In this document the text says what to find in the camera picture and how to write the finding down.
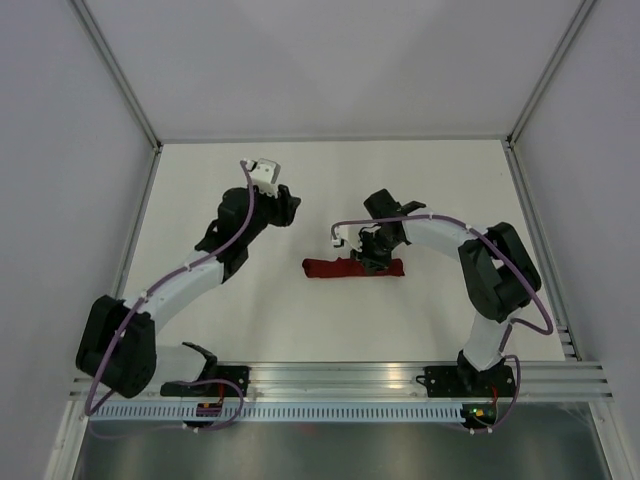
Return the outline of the dark red cloth napkin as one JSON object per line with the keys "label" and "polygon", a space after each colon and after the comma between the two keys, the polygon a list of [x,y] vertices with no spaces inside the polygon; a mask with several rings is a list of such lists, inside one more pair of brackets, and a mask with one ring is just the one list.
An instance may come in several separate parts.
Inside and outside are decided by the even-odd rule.
{"label": "dark red cloth napkin", "polygon": [[310,279],[403,277],[405,275],[401,259],[393,259],[386,270],[376,272],[367,272],[361,263],[351,258],[335,260],[306,258],[301,266],[305,276]]}

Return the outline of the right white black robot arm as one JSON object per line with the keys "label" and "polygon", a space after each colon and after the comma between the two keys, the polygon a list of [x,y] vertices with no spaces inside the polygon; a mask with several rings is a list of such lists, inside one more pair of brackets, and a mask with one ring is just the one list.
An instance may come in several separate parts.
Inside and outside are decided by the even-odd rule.
{"label": "right white black robot arm", "polygon": [[370,218],[333,227],[336,245],[348,244],[350,258],[367,276],[396,275],[402,269],[394,250],[419,245],[458,261],[467,296],[475,310],[468,340],[453,366],[427,366],[416,378],[431,398],[471,398],[516,392],[517,374],[506,364],[504,350],[518,313],[529,304],[539,309],[544,324],[528,323],[541,335],[553,322],[538,292],[541,277],[516,229],[500,222],[474,228],[437,214],[421,202],[397,202],[388,190],[364,202]]}

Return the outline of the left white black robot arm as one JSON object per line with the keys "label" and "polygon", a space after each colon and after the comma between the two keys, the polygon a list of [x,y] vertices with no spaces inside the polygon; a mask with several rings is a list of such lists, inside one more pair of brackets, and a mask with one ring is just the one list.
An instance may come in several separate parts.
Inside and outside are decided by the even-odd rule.
{"label": "left white black robot arm", "polygon": [[267,227],[288,227],[302,200],[279,185],[273,196],[257,187],[227,190],[217,217],[186,261],[137,298],[103,295],[89,311],[76,354],[76,368],[93,378],[89,395],[103,385],[133,398],[156,373],[157,333],[206,292],[234,276],[249,257],[249,245]]}

